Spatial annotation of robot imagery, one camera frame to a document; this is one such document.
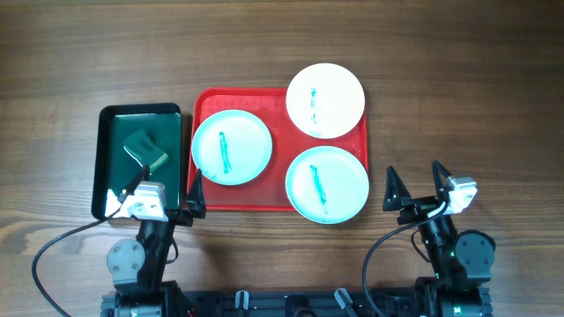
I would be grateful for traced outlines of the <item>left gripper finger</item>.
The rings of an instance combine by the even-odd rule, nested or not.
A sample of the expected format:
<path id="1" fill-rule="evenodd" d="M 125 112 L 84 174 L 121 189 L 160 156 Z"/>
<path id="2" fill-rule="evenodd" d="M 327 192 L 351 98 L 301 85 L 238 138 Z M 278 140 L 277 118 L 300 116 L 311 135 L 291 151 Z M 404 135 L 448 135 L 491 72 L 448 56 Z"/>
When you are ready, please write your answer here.
<path id="1" fill-rule="evenodd" d="M 205 218 L 206 203 L 204 200 L 203 175 L 202 171 L 199 169 L 197 169 L 195 178 L 186 195 L 186 204 L 192 217 Z"/>
<path id="2" fill-rule="evenodd" d="M 122 190 L 122 193 L 118 196 L 118 202 L 124 203 L 128 196 L 134 195 L 134 191 L 137 188 L 137 186 L 142 181 L 147 181 L 149 179 L 149 176 L 150 176 L 150 167 L 148 165 L 144 165 L 141 171 Z"/>

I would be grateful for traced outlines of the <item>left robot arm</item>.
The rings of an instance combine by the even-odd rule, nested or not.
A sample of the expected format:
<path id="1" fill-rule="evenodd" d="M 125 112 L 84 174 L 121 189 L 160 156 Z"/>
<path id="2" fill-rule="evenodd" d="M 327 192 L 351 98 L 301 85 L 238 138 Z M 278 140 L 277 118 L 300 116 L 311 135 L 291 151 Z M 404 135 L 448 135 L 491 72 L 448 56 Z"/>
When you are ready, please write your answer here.
<path id="1" fill-rule="evenodd" d="M 170 247 L 174 247 L 177 225 L 191 227 L 204 218 L 203 175 L 196 173 L 187 196 L 188 207 L 168 209 L 165 186 L 149 180 L 145 165 L 118 196 L 132 218 L 140 222 L 137 236 L 116 242 L 107 255 L 115 294 L 100 305 L 102 317 L 188 317 L 195 314 L 189 299 L 176 281 L 162 280 Z"/>

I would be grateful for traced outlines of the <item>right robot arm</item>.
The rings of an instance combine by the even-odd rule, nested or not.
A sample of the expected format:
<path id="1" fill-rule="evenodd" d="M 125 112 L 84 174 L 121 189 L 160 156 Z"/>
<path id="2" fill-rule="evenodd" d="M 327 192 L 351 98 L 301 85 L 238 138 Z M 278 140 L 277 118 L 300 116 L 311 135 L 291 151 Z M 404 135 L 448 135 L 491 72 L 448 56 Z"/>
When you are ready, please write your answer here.
<path id="1" fill-rule="evenodd" d="M 489 290 L 495 241 L 489 235 L 459 232 L 452 217 L 478 193 L 471 177 L 455 177 L 441 163 L 432 164 L 436 194 L 414 198 L 389 166 L 382 209 L 400 212 L 399 225 L 417 229 L 434 275 L 419 277 L 405 299 L 382 303 L 394 316 L 486 317 L 493 314 Z"/>

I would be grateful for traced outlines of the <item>light blue plate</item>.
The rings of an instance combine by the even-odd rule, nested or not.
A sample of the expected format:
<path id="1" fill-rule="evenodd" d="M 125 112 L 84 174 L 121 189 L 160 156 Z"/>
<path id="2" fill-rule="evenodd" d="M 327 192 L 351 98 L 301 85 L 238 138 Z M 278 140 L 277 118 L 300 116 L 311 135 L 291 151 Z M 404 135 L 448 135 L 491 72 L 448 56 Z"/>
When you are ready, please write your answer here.
<path id="1" fill-rule="evenodd" d="M 225 110 L 211 115 L 197 128 L 191 157 L 209 181 L 237 186 L 254 180 L 268 165 L 272 136 L 256 115 Z"/>
<path id="2" fill-rule="evenodd" d="M 343 223 L 367 202 L 366 168 L 350 152 L 317 146 L 299 154 L 286 172 L 286 195 L 303 217 L 323 225 Z"/>

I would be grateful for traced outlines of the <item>light blue plate front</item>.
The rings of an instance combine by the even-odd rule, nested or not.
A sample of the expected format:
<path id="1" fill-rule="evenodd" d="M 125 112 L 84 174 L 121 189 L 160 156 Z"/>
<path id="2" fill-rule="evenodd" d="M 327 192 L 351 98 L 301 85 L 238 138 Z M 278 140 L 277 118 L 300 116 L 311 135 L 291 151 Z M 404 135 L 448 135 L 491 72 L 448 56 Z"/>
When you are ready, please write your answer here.
<path id="1" fill-rule="evenodd" d="M 286 172 L 286 195 L 303 217 L 323 225 L 343 223 L 367 202 L 366 168 L 350 152 L 317 146 L 299 154 Z"/>

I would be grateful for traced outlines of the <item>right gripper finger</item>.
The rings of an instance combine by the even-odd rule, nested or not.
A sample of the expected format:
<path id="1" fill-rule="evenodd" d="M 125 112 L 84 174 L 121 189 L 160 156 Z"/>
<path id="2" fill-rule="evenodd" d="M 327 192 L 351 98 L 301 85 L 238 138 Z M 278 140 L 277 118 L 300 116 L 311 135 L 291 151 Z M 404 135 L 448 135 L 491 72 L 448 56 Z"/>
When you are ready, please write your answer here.
<path id="1" fill-rule="evenodd" d="M 383 211 L 402 210 L 412 206 L 412 197 L 393 166 L 386 170 L 386 187 L 382 203 Z"/>
<path id="2" fill-rule="evenodd" d="M 433 173 L 434 187 L 435 187 L 437 198 L 440 201 L 446 201 L 447 194 L 445 193 L 444 190 L 443 181 L 447 180 L 452 175 L 452 173 L 438 160 L 435 160 L 432 163 L 432 173 Z"/>

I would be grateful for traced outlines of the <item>green sponge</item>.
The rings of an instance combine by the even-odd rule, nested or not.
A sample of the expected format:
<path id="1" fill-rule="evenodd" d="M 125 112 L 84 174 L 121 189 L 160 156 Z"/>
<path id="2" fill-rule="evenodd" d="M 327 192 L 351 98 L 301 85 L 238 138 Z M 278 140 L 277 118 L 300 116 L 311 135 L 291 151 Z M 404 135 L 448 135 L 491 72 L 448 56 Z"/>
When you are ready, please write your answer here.
<path id="1" fill-rule="evenodd" d="M 148 166 L 150 173 L 154 173 L 169 160 L 168 154 L 157 146 L 143 129 L 127 136 L 122 145 L 139 165 Z"/>

